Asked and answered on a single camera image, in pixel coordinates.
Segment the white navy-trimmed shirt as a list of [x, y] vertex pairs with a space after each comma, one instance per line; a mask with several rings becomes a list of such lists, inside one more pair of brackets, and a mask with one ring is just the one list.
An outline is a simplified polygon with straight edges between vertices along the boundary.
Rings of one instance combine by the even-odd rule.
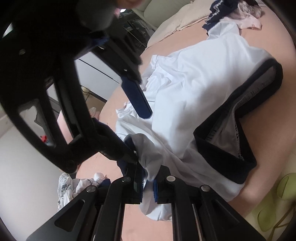
[[171, 220], [170, 205], [154, 197], [161, 166], [187, 185], [210, 186], [225, 201], [236, 197], [257, 164], [240, 119], [281, 83], [281, 65], [250, 46], [234, 23], [220, 23], [206, 40], [168, 56], [152, 56], [142, 75], [152, 116], [140, 118], [128, 103], [115, 126], [120, 138], [132, 139], [144, 168], [142, 213]]

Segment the pile of patterned clothes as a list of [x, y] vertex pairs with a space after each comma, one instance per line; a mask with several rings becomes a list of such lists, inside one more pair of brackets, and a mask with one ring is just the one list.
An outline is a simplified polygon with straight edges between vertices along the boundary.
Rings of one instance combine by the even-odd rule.
[[58, 194], [58, 211], [64, 208], [71, 200], [80, 194], [88, 186], [92, 185], [97, 188], [107, 186], [111, 180], [102, 173], [95, 173], [93, 178], [79, 179], [62, 173], [59, 177], [57, 194]]

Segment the white wardrobe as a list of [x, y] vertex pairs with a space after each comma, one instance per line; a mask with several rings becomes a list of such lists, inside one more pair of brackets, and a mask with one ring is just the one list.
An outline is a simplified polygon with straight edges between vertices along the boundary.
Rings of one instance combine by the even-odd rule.
[[121, 78], [92, 52], [75, 61], [80, 84], [105, 100], [122, 83]]

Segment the red blue plush doll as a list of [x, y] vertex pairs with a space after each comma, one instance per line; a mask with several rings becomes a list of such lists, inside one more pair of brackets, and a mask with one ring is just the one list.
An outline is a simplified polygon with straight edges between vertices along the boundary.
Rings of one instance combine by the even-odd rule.
[[43, 143], [48, 142], [48, 138], [47, 138], [46, 135], [40, 136], [40, 138], [41, 138], [41, 140], [42, 140]]

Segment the green slipper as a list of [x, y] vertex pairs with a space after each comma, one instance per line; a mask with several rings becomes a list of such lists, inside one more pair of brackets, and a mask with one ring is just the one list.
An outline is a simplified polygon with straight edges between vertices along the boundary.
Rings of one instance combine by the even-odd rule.
[[278, 198], [281, 200], [295, 201], [296, 193], [296, 173], [285, 175], [279, 182], [276, 190]]
[[259, 228], [263, 232], [270, 230], [276, 222], [276, 208], [273, 201], [262, 201], [256, 216]]

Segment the grey-green padded headboard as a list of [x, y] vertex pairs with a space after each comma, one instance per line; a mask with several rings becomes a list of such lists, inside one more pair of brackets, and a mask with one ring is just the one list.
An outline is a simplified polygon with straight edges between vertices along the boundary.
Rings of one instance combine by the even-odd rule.
[[165, 20], [177, 13], [183, 6], [191, 3], [189, 0], [151, 0], [133, 8], [142, 20], [156, 30]]

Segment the navy blue garment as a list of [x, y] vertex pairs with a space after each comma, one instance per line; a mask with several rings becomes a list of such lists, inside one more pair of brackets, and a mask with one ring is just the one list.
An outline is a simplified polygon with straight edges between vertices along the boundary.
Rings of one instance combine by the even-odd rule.
[[237, 9], [238, 1], [237, 0], [219, 0], [214, 1], [210, 7], [210, 15], [205, 21], [205, 24], [202, 26], [203, 29], [209, 31], [214, 27], [222, 18], [231, 14]]

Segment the pink patterned garment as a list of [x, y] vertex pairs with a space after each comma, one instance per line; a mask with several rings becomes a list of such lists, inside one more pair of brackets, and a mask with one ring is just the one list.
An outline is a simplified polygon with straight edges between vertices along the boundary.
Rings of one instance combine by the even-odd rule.
[[263, 11], [258, 1], [238, 1], [237, 8], [221, 22], [234, 22], [239, 29], [261, 30]]

